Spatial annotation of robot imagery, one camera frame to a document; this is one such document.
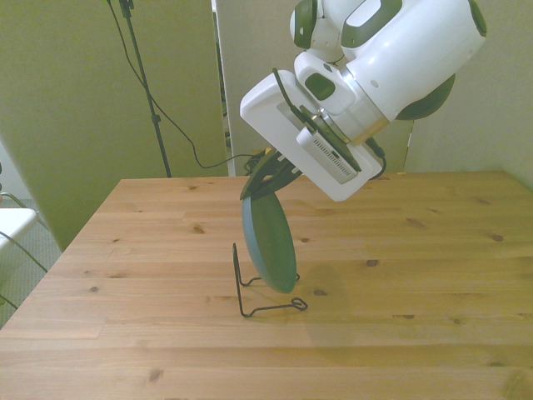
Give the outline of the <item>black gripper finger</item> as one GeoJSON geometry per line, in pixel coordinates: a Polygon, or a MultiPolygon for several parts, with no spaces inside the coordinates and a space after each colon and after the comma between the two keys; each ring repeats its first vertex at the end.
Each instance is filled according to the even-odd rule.
{"type": "Polygon", "coordinates": [[[270,180],[274,177],[279,169],[279,152],[270,150],[260,159],[254,167],[252,174],[242,189],[240,199],[244,200],[249,197],[259,198],[264,196],[270,190],[270,180]]]}
{"type": "Polygon", "coordinates": [[[258,189],[255,191],[255,197],[261,198],[277,190],[284,188],[289,183],[301,176],[301,171],[290,161],[284,159],[280,166],[273,173],[267,174],[260,182],[258,189]]]}

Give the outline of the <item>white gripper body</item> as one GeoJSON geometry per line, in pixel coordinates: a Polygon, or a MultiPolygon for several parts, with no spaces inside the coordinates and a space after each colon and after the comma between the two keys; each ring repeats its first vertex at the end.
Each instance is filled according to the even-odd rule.
{"type": "Polygon", "coordinates": [[[382,171],[382,151],[344,142],[328,109],[289,71],[274,70],[241,102],[241,116],[329,198],[344,201],[382,171]]]}

